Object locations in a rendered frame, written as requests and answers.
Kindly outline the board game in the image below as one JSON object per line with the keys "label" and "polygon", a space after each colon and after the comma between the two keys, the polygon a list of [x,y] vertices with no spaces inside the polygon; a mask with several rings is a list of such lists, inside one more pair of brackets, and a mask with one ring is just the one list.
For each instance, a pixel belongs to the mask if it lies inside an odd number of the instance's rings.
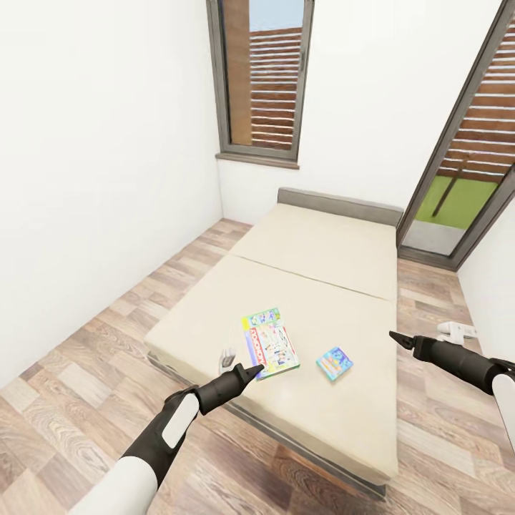
{"label": "board game", "polygon": [[353,362],[338,347],[328,351],[316,363],[331,382],[353,366]]}
{"label": "board game", "polygon": [[264,380],[300,367],[277,308],[241,318],[253,366],[265,366],[255,377]]}

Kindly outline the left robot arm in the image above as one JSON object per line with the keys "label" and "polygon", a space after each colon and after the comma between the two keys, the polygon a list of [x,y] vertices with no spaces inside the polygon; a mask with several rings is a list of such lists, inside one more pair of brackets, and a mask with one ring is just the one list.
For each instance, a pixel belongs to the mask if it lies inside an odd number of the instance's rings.
{"label": "left robot arm", "polygon": [[219,378],[170,395],[161,411],[104,478],[66,515],[147,515],[198,411],[205,416],[237,398],[265,367],[233,368],[236,348],[223,349]]}

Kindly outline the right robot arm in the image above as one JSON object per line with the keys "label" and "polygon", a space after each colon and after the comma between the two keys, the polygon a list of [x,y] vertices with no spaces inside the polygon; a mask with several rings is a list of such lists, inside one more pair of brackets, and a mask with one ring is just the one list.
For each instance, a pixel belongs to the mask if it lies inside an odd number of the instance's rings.
{"label": "right robot arm", "polygon": [[413,349],[418,361],[432,362],[453,376],[494,396],[501,420],[515,453],[515,363],[498,358],[485,358],[479,353],[462,348],[464,338],[479,339],[475,326],[449,321],[438,325],[437,338],[407,336],[390,331],[388,335],[406,350]]}

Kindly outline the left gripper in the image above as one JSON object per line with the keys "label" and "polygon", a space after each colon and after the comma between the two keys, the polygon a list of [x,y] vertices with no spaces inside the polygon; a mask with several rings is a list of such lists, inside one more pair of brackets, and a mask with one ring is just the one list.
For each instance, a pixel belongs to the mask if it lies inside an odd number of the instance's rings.
{"label": "left gripper", "polygon": [[244,369],[241,363],[235,365],[232,371],[227,372],[211,383],[217,391],[219,407],[233,398],[237,398],[246,388],[250,381],[264,368],[263,365],[251,366]]}

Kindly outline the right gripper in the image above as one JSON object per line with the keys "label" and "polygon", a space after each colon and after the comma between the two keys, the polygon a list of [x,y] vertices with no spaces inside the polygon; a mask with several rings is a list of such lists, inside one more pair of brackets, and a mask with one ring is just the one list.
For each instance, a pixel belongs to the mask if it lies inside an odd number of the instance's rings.
{"label": "right gripper", "polygon": [[461,376],[461,364],[471,354],[479,354],[472,350],[462,348],[461,345],[450,343],[447,340],[427,338],[426,336],[407,336],[390,331],[388,333],[397,343],[406,350],[413,349],[413,357],[418,361],[432,362],[438,368],[445,369],[453,376],[464,379]]}

